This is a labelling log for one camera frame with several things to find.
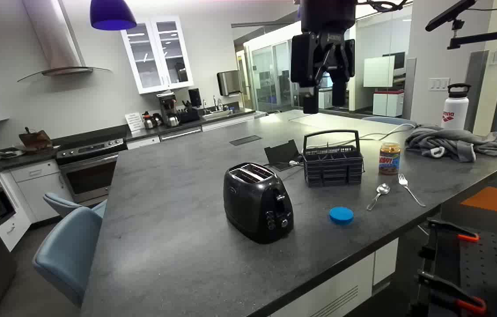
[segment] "white water bottle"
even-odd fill
[[[462,88],[452,92],[452,88]],[[442,122],[440,126],[445,129],[464,129],[465,119],[468,114],[468,92],[471,85],[451,84],[448,86],[448,98],[444,103]]]

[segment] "toaster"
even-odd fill
[[[284,184],[262,165],[242,163],[228,169],[223,199],[228,220],[257,243],[271,243],[293,229],[293,207]]]

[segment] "pegboard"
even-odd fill
[[[459,241],[460,287],[486,302],[487,316],[497,317],[497,234],[468,230],[479,233],[480,240],[477,243]],[[462,311],[462,316],[471,314]]]

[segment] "coffee maker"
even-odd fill
[[[180,119],[176,115],[176,94],[167,90],[156,95],[160,101],[160,113],[162,120],[166,126],[177,126],[180,124]]]

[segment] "chair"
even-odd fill
[[[383,122],[384,124],[392,124],[392,125],[402,125],[402,124],[411,124],[416,126],[417,122],[401,119],[401,118],[393,118],[393,117],[364,117],[362,120],[366,121],[375,121],[375,122]]]
[[[81,307],[102,219],[88,207],[68,214],[33,257],[35,270],[74,305]]]
[[[57,211],[57,213],[59,213],[61,217],[66,217],[73,210],[82,207],[82,205],[58,197],[54,193],[46,193],[45,196],[43,196],[43,200],[45,200],[45,202],[47,202],[49,206],[55,209],[55,211]],[[100,216],[100,218],[103,219],[103,214],[105,214],[106,210],[106,204],[107,200],[104,200],[101,203],[98,203],[96,206],[94,206],[92,208],[92,211],[94,211],[96,214]]]

